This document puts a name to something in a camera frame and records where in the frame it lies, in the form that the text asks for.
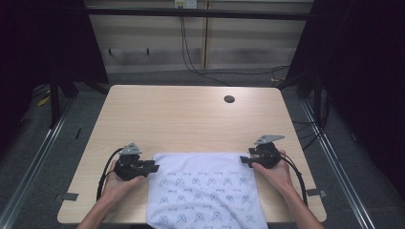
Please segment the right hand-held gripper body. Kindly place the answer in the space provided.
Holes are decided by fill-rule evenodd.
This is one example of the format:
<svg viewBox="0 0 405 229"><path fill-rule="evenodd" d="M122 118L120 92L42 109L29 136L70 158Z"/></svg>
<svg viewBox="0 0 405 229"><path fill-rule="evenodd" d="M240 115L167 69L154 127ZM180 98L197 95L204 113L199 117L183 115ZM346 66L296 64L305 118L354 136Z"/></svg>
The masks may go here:
<svg viewBox="0 0 405 229"><path fill-rule="evenodd" d="M283 139L283 135L262 135L255 140L255 148L258 150L258 155L253 158L254 162L257 162L267 169L273 168L282 159L278 149L275 147L274 142L279 139Z"/></svg>

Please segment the white patterned towel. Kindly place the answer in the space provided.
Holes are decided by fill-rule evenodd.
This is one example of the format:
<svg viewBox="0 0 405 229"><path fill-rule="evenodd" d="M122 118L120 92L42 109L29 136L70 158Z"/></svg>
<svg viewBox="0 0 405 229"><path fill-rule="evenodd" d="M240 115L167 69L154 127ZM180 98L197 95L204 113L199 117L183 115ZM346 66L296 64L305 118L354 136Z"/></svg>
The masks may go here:
<svg viewBox="0 0 405 229"><path fill-rule="evenodd" d="M243 153L160 153L149 176L154 229L267 229L254 170Z"/></svg>

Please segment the grey tape strip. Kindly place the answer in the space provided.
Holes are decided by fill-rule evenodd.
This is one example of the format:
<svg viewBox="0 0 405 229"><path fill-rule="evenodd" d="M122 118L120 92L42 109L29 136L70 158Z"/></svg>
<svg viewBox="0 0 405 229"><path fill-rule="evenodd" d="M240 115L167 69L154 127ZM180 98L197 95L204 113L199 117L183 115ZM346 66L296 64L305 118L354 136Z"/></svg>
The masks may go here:
<svg viewBox="0 0 405 229"><path fill-rule="evenodd" d="M78 198L78 194L75 193L64 193L64 194L58 194L55 196L55 201L58 202L63 202L64 200L68 201L76 201Z"/></svg>
<svg viewBox="0 0 405 229"><path fill-rule="evenodd" d="M307 190L307 195L309 197L319 196L320 198L325 198L328 194L325 190L309 189Z"/></svg>

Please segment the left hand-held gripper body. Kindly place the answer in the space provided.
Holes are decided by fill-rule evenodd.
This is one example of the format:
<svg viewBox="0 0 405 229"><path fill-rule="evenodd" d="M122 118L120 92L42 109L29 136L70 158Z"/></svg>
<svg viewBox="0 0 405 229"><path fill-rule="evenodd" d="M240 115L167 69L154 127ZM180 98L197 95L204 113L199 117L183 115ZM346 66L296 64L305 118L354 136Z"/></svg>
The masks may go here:
<svg viewBox="0 0 405 229"><path fill-rule="evenodd" d="M135 143L130 143L119 151L114 172L120 179L131 180L139 176L147 177L147 171L143 168L140 154L141 149Z"/></svg>

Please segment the black horizontal frame bar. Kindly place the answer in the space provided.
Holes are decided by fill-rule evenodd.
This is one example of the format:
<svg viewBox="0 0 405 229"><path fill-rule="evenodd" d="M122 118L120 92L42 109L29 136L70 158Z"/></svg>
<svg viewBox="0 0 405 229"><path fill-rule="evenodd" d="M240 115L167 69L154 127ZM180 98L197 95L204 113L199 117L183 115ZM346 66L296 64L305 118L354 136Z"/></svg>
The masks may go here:
<svg viewBox="0 0 405 229"><path fill-rule="evenodd" d="M313 18L309 13L240 11L240 10L189 10L189 9L145 9L145 8L102 8L88 7L89 14L99 15L131 15L131 16L172 16L201 18L236 18L265 20L307 21Z"/></svg>

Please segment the metal floor rail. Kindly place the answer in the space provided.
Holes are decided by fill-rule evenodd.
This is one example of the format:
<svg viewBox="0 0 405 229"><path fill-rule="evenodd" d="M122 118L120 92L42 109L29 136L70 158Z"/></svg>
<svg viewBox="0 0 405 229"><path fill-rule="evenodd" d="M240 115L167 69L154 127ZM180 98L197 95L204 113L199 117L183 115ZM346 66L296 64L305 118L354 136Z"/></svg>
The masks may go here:
<svg viewBox="0 0 405 229"><path fill-rule="evenodd" d="M21 160L23 156L20 156L15 161L11 162L13 169L21 169L24 175L20 179L16 179L14 182L18 186L13 190L10 199L5 205L3 211L0 213L0 229L11 229L15 219L17 218L29 192L31 191L39 171L42 168L45 160L50 153L54 142L56 141L60 130L62 129L66 115L69 113L73 104L75 103L74 98L68 98L63 105L61 114L56 118L51 127L47 130L46 135L41 141L41 145L36 149L34 157L30 160L30 164L26 167L22 166Z"/></svg>
<svg viewBox="0 0 405 229"><path fill-rule="evenodd" d="M332 147L328 136L321 129L321 127L315 123L315 113L310 104L304 100L301 102L303 110L309 120L312 129L315 133L326 158L337 178L337 181L342 188L342 191L352 208L352 211L362 229L376 229L372 218L366 209L362 199L354 189L351 180L348 177L339 157L337 156L334 148Z"/></svg>

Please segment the black metal stand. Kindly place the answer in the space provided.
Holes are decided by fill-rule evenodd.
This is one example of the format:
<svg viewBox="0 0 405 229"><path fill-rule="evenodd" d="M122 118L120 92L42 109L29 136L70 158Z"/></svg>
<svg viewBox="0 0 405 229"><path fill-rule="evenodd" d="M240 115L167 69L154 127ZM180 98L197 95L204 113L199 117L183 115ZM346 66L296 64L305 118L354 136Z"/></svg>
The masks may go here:
<svg viewBox="0 0 405 229"><path fill-rule="evenodd" d="M314 119L318 125L321 125L321 100L322 100L322 77L319 73L316 75L314 87Z"/></svg>
<svg viewBox="0 0 405 229"><path fill-rule="evenodd" d="M59 85L55 72L52 72L50 76L50 99L52 107L52 120L50 128L53 129L60 118Z"/></svg>

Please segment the white wall outlet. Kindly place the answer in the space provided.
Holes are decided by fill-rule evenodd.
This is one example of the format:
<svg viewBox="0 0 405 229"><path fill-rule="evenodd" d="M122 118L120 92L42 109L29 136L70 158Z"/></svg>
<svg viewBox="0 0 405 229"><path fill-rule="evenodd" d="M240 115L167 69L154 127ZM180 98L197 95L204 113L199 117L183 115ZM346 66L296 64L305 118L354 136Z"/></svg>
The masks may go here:
<svg viewBox="0 0 405 229"><path fill-rule="evenodd" d="M198 8L197 0L174 0L176 9L191 9L196 10Z"/></svg>

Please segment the black curtain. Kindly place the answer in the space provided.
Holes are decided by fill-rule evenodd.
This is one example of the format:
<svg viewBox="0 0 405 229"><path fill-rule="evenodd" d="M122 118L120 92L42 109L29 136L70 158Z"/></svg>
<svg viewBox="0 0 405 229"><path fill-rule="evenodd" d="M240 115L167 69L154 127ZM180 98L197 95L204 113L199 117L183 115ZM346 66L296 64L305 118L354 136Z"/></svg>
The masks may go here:
<svg viewBox="0 0 405 229"><path fill-rule="evenodd" d="M405 0L313 0L288 71L321 83L405 200Z"/></svg>
<svg viewBox="0 0 405 229"><path fill-rule="evenodd" d="M56 84L74 96L76 81L108 81L84 9L84 0L0 0L0 156L16 140L35 87Z"/></svg>

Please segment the person's left hand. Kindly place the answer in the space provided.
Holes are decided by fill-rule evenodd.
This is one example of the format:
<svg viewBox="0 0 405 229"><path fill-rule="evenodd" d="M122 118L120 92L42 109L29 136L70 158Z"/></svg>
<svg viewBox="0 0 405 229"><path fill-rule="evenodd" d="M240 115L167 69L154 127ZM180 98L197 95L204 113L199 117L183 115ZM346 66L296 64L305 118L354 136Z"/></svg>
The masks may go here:
<svg viewBox="0 0 405 229"><path fill-rule="evenodd" d="M122 180L115 173L115 165L116 162L113 161L100 197L100 200L109 206L117 205L131 190L140 186L146 180L143 176L138 176L131 180Z"/></svg>

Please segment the person's right hand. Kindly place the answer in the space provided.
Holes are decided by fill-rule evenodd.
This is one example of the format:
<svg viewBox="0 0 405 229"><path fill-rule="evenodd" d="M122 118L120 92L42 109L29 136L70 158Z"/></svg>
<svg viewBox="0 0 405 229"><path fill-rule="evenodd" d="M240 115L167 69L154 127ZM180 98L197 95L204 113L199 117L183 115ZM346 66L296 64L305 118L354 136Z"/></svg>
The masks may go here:
<svg viewBox="0 0 405 229"><path fill-rule="evenodd" d="M283 194L287 190L294 189L290 178L289 166L285 161L281 160L271 169L267 169L257 162L253 162L252 166L254 170L262 174L279 193Z"/></svg>

